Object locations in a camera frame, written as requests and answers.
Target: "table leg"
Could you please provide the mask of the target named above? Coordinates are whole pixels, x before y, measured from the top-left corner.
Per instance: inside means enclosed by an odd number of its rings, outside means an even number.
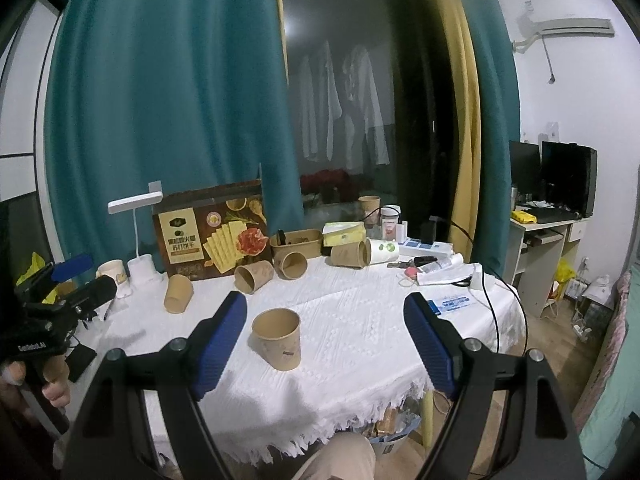
[[[433,390],[425,390],[420,411],[422,412],[422,447],[426,449],[433,444]]]

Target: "white tablecloth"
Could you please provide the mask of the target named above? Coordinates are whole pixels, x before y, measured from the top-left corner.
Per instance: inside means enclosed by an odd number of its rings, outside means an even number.
[[[452,285],[405,287],[401,277],[402,270],[385,265],[345,269],[331,267],[321,257],[309,261],[302,278],[288,282],[276,276],[248,296],[247,323],[220,383],[200,402],[216,445],[240,462],[270,462],[268,446],[296,456],[336,429],[378,420],[389,404],[421,397],[424,388],[433,386],[402,317],[404,298],[411,292],[420,291],[427,299],[465,293],[475,297],[477,303],[444,318],[463,338],[476,337],[495,349],[494,322],[482,292]],[[162,306],[166,280],[127,298],[128,309],[108,322],[98,359],[72,389],[71,419],[109,348],[120,347],[128,355],[157,351],[174,337],[188,336],[234,289],[233,278],[193,285],[193,298],[180,315]],[[489,295],[504,352],[523,334],[522,313],[501,283]],[[302,362],[290,372],[274,370],[249,346],[255,316],[274,307],[295,310],[302,320]],[[170,454],[155,393],[147,394],[147,407],[156,447]]]

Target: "human hand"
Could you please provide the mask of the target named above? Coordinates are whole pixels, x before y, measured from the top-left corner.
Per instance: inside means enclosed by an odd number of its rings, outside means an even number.
[[[23,362],[14,361],[4,363],[0,376],[0,402],[11,410],[21,413],[27,420],[34,421],[24,397],[16,385],[22,384],[26,374],[26,367]],[[65,357],[62,355],[50,357],[42,369],[44,380],[47,381],[42,388],[42,395],[56,408],[68,405],[70,401],[70,391],[68,384],[69,367],[66,365]]]

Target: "keyboard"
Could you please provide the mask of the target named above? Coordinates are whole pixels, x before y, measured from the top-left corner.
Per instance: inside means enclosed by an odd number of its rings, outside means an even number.
[[[526,211],[535,216],[539,224],[551,224],[553,222],[580,219],[578,213],[560,209],[559,207],[530,207]]]

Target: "cracker box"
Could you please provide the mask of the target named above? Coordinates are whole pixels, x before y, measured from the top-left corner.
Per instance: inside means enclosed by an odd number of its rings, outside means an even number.
[[[169,276],[218,278],[271,260],[260,180],[167,195],[153,222]]]

